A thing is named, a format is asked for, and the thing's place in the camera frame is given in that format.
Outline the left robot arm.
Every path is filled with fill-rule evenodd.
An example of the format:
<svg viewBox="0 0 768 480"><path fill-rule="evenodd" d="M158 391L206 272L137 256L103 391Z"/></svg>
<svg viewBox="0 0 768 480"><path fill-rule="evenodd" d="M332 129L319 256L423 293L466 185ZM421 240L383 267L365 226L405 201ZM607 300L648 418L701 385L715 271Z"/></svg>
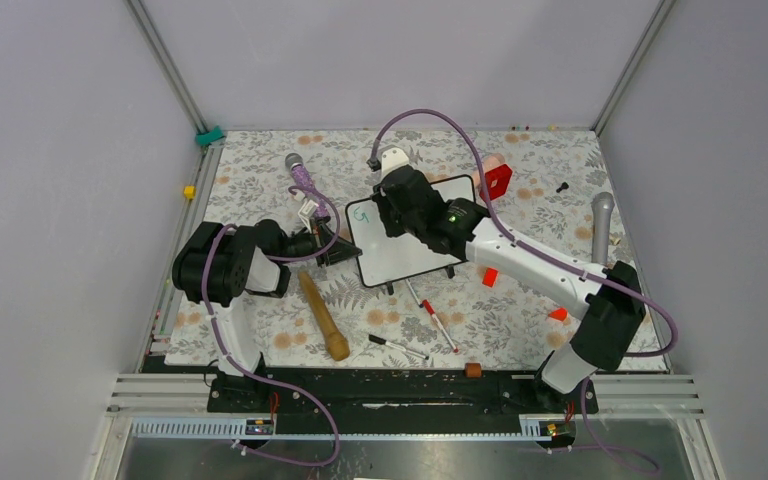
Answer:
<svg viewBox="0 0 768 480"><path fill-rule="evenodd" d="M229 309L243 294L285 296L291 263L314 260L319 267L355 259L362 249L316 218L310 228L286 233L271 219L250 226L201 222L175 257L172 283L193 303L201 303L211 319L216 309Z"/></svg>

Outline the white whiteboard black frame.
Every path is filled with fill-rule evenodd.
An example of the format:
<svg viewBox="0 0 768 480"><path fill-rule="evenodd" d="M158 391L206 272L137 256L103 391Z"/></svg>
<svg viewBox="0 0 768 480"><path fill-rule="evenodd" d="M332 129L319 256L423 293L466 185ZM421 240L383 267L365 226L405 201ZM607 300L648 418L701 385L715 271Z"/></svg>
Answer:
<svg viewBox="0 0 768 480"><path fill-rule="evenodd" d="M378 207L370 198L348 203L344 213L353 243L361 250L356 262L361 283L367 288L386 286L440 269L451 271L461 263L451 255L433 252L408 233L388 237Z"/></svg>

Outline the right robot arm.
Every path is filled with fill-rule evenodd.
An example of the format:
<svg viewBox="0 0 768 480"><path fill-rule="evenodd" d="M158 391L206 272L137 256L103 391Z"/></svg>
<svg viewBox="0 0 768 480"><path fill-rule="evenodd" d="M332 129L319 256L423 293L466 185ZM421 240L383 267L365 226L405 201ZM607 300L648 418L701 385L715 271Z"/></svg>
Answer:
<svg viewBox="0 0 768 480"><path fill-rule="evenodd" d="M473 200L444 199L409 165L384 174L372 199L388 236L410 234L437 254L495 269L579 320L573 337L538 369L533 396L543 410L561 410L585 378L618 368L646 315L634 267L618 262L606 268L563 255Z"/></svg>

